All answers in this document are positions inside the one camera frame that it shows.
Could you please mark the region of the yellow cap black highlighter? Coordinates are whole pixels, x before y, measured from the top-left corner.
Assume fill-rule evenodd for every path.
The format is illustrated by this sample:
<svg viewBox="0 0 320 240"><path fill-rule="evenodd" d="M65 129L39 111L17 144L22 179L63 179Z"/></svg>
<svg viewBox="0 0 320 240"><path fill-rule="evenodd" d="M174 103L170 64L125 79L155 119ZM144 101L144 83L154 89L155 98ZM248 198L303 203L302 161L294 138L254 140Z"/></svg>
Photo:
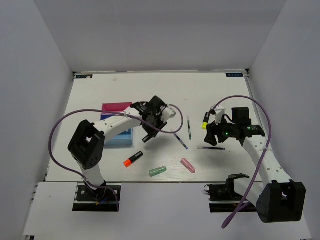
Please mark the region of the yellow cap black highlighter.
<svg viewBox="0 0 320 240"><path fill-rule="evenodd" d="M202 129L205 130L207 128L209 120L210 120L210 113L206 112L205 115L204 115L203 121L202 121L202 125L201 125Z"/></svg>

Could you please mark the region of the orange cap black highlighter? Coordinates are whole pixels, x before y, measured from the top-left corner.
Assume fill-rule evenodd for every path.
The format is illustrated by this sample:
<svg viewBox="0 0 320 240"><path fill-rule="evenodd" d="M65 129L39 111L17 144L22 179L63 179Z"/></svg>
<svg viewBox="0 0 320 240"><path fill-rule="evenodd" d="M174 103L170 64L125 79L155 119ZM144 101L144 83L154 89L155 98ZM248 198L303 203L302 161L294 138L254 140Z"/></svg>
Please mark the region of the orange cap black highlighter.
<svg viewBox="0 0 320 240"><path fill-rule="evenodd" d="M136 154L134 154L133 156L129 157L126 161L124 161L124 166L126 168L128 168L130 165L132 165L135 161L137 161L138 159L140 159L143 156L143 152L139 151Z"/></svg>

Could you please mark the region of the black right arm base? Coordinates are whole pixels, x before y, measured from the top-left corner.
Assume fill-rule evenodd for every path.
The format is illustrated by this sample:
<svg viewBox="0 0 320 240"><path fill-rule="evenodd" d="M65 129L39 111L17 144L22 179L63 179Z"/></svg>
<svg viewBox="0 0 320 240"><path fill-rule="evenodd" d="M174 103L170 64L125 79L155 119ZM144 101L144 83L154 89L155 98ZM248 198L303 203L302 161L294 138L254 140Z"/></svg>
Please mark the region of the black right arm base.
<svg viewBox="0 0 320 240"><path fill-rule="evenodd" d="M229 194L225 184L206 184L203 191L209 196L210 213L232 213L242 199L237 193Z"/></svg>

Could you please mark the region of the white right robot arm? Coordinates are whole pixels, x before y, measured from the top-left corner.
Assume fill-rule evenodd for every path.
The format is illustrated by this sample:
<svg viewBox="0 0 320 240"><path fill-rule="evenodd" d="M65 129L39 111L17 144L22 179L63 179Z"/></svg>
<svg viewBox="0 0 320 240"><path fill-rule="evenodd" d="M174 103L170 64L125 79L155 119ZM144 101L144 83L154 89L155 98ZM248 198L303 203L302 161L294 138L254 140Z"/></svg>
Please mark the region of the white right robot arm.
<svg viewBox="0 0 320 240"><path fill-rule="evenodd" d="M279 164L272 150L267 149L266 134L260 125L253 125L248 107L232 108L232 117L218 106L211 108L215 120L206 126L205 143L212 146L236 139L259 168L261 184L253 184L246 196L263 223L298 222L303 215L306 188L293 181Z"/></svg>

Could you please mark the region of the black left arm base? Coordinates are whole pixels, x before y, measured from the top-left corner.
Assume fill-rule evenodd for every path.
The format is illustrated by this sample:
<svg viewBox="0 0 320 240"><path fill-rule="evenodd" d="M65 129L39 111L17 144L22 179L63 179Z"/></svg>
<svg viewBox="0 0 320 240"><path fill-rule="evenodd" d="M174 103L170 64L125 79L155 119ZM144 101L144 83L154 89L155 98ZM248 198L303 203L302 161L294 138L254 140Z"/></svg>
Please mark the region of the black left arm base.
<svg viewBox="0 0 320 240"><path fill-rule="evenodd" d="M90 189L78 184L73 201L73 212L118 212L121 198L121 185L109 185L112 189Z"/></svg>

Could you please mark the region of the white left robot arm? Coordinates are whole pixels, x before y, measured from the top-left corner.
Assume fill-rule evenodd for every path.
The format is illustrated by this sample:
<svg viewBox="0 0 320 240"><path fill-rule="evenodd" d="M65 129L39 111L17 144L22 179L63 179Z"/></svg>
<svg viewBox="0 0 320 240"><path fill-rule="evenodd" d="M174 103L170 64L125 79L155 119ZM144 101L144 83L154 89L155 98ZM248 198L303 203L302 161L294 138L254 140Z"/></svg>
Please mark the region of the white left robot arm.
<svg viewBox="0 0 320 240"><path fill-rule="evenodd" d="M137 127L142 127L147 135L144 143L158 134L167 121L176 112L159 97L154 96L149 102L135 102L124 111L97 122L83 120L78 125L67 147L72 157L80 166L88 185L88 193L99 200L105 196L106 187L99 162L102 159L105 143L117 135Z"/></svg>

